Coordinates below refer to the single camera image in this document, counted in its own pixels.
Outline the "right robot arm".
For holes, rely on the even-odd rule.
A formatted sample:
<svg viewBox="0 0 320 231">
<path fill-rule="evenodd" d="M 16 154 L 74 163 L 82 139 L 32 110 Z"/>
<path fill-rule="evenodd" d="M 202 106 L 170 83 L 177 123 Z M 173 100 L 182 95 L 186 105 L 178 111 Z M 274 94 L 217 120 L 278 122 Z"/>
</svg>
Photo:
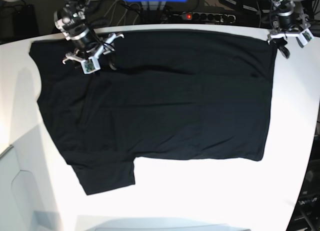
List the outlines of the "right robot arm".
<svg viewBox="0 0 320 231">
<path fill-rule="evenodd" d="M 54 24 L 67 41 L 75 46 L 73 52 L 65 54 L 62 63 L 73 61 L 80 64 L 84 74 L 101 69 L 100 56 L 116 51 L 114 41 L 124 38 L 123 33 L 110 33 L 100 38 L 89 24 L 86 14 L 91 0 L 64 0 L 63 8 L 54 13 Z"/>
</svg>

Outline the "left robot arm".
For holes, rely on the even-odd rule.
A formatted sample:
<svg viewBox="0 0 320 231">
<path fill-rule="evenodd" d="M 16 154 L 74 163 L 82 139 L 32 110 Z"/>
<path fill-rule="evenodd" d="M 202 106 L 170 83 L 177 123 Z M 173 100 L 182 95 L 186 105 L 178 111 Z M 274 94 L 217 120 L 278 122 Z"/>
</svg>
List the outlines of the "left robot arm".
<svg viewBox="0 0 320 231">
<path fill-rule="evenodd" d="M 268 20 L 271 30 L 267 35 L 269 44 L 276 44 L 281 54 L 288 59 L 290 51 L 286 48 L 287 39 L 295 38 L 301 48 L 314 39 L 310 31 L 309 16 L 302 2 L 306 0 L 269 0 Z"/>
</svg>

